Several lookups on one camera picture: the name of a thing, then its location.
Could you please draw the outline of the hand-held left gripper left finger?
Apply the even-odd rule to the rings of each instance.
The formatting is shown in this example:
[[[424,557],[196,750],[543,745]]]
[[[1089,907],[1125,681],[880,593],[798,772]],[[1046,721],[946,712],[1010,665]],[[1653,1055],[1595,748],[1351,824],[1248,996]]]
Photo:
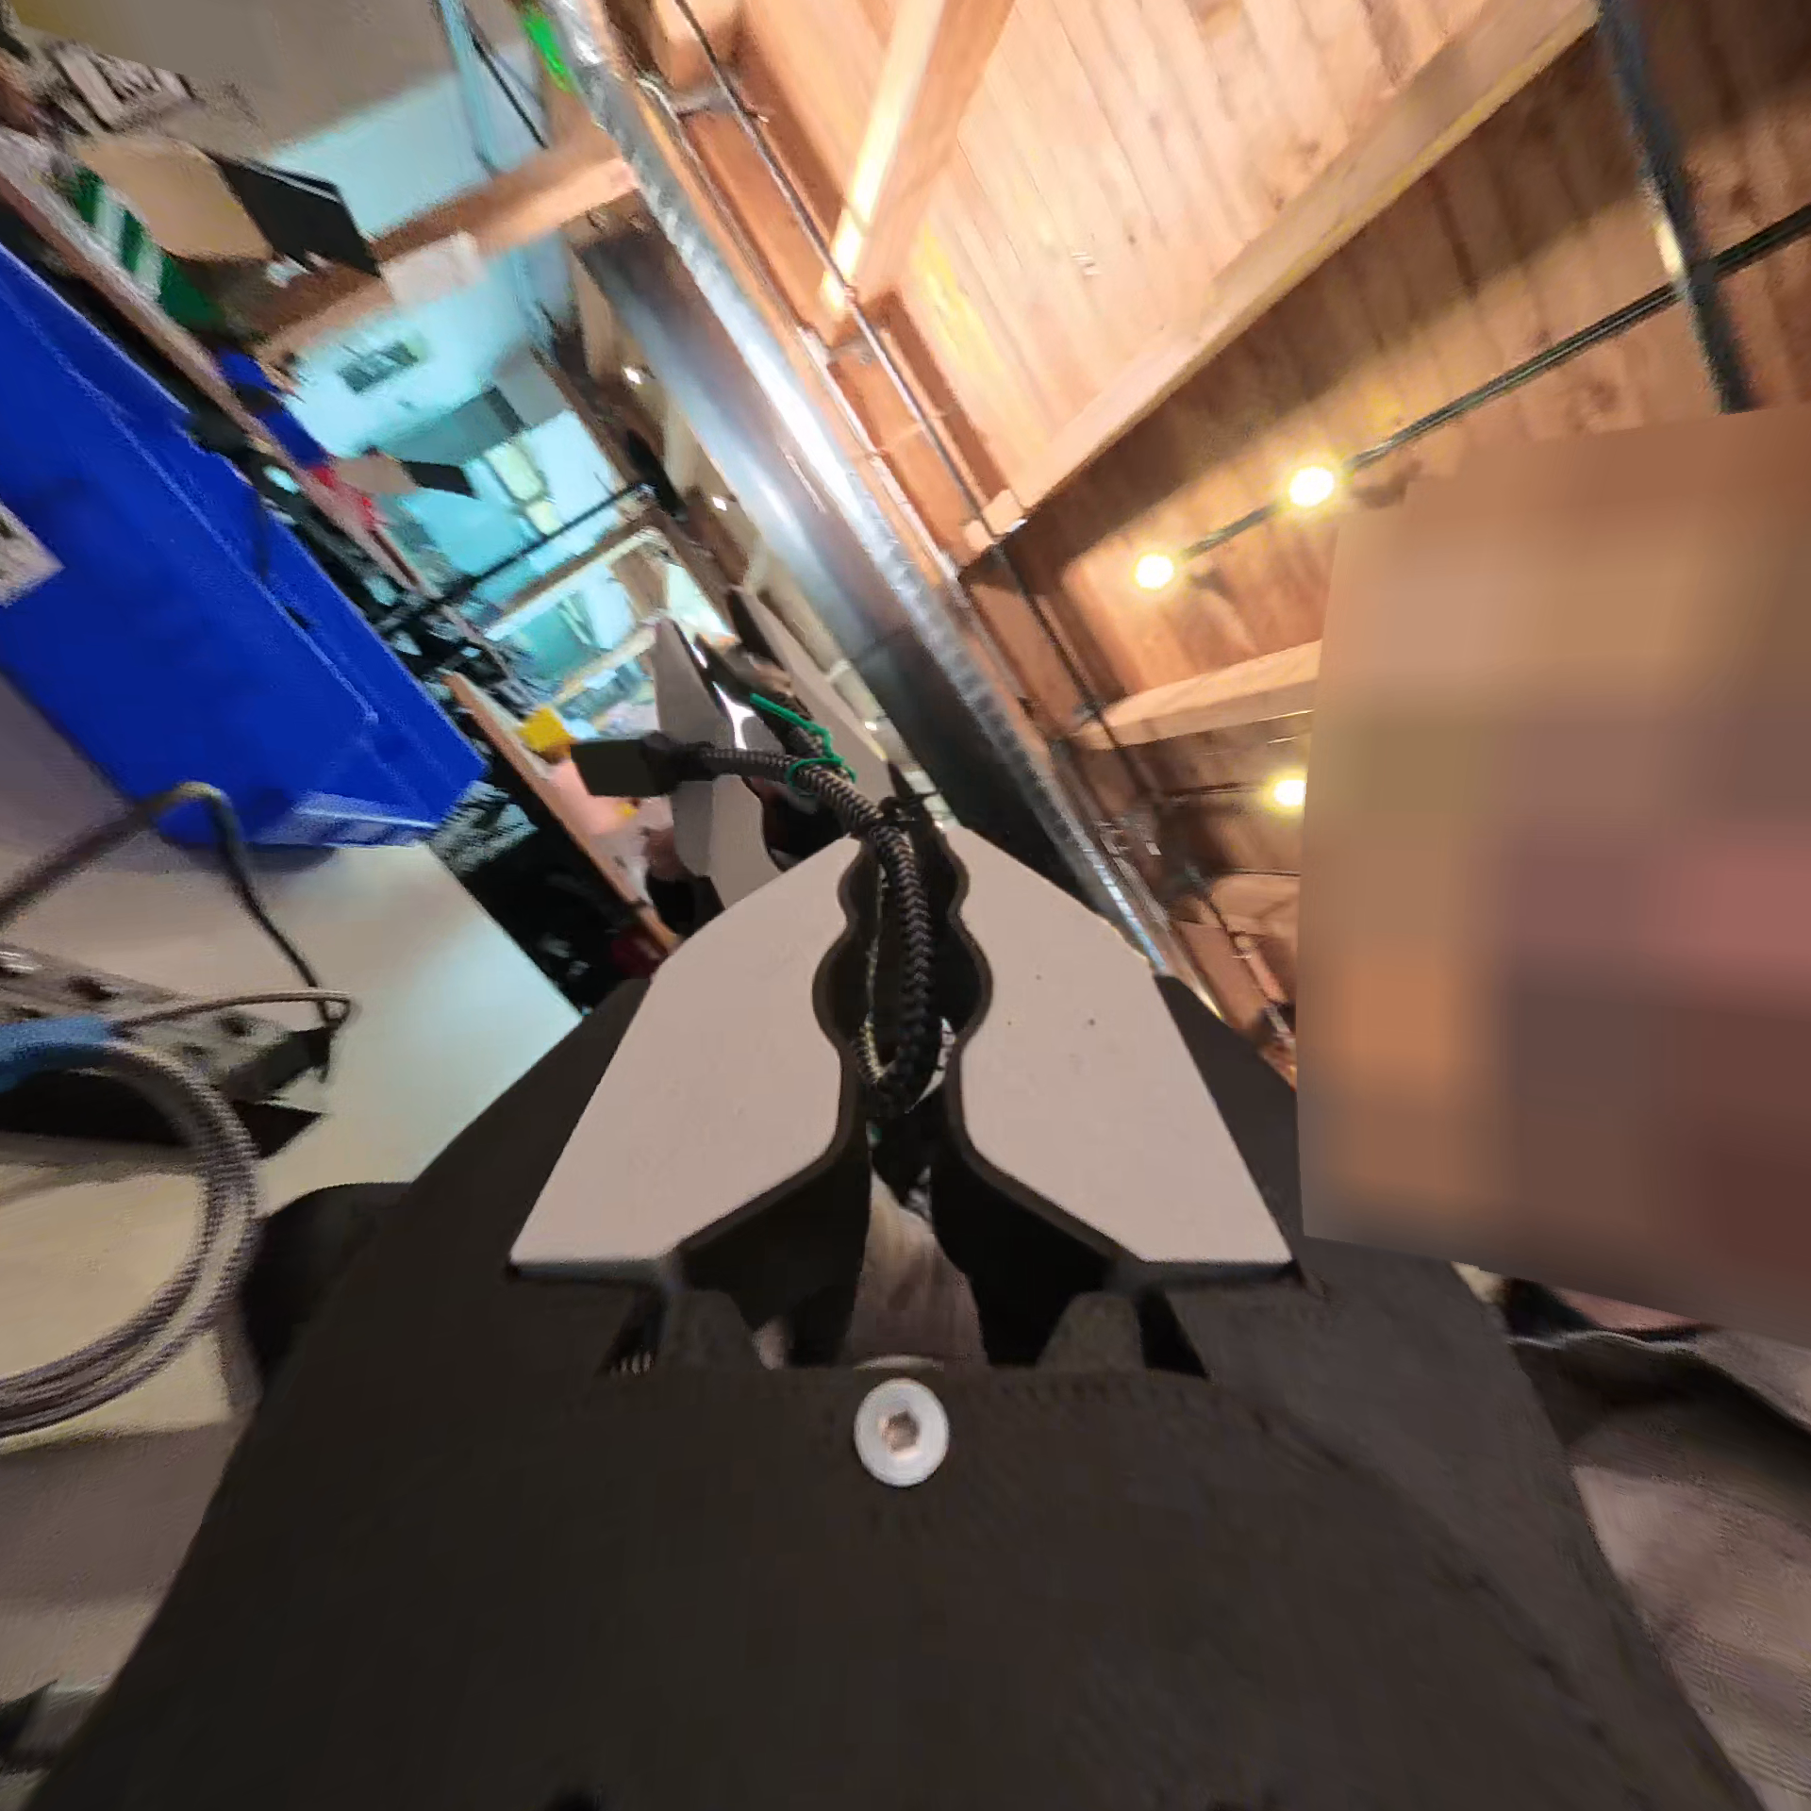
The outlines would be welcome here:
[[[861,855],[822,849],[657,970],[511,1243],[516,1278],[711,1290],[751,1330],[786,1325],[789,1359],[842,1355],[870,1205],[834,1026]]]

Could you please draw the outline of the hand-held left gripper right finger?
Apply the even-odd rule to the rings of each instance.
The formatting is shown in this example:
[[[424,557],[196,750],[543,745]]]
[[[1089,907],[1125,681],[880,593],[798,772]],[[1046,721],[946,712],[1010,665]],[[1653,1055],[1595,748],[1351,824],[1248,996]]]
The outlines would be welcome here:
[[[977,835],[945,840],[961,983],[932,1223],[984,1359],[1037,1361],[1067,1308],[1283,1278],[1295,1263],[1165,983],[1100,918]]]

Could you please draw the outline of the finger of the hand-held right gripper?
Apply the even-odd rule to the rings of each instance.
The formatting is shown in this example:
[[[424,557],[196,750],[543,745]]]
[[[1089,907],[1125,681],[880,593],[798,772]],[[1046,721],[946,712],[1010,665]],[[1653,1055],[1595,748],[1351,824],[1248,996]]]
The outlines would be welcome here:
[[[670,795],[677,860],[708,880],[720,902],[740,902],[778,878],[778,866],[766,844],[762,801],[740,772],[722,764],[746,754],[733,712],[668,618],[654,622],[648,670],[659,730],[693,752],[686,777]]]

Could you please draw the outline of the black usb hub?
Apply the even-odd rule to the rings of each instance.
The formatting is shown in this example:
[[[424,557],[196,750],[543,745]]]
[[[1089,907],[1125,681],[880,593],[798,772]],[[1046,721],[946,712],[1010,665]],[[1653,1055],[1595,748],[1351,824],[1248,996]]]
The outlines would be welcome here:
[[[272,1157],[325,1115],[352,1010],[310,983],[182,994],[3,942],[3,1137],[176,1148],[176,1095],[204,1090]]]

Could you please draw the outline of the blue plastic bin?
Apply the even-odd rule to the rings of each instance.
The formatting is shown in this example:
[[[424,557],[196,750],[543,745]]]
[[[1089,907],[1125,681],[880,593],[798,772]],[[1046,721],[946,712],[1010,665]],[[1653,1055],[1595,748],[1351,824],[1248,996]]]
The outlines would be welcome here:
[[[1,253],[3,678],[119,793],[406,846],[484,757],[180,403]]]

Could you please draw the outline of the black wrist rest pad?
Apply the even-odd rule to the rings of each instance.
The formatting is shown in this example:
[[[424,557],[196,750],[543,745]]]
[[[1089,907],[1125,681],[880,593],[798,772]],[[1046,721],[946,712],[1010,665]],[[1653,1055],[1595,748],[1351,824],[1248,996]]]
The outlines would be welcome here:
[[[238,1325],[260,1392],[410,1189],[404,1182],[310,1189],[260,1222],[238,1279]]]

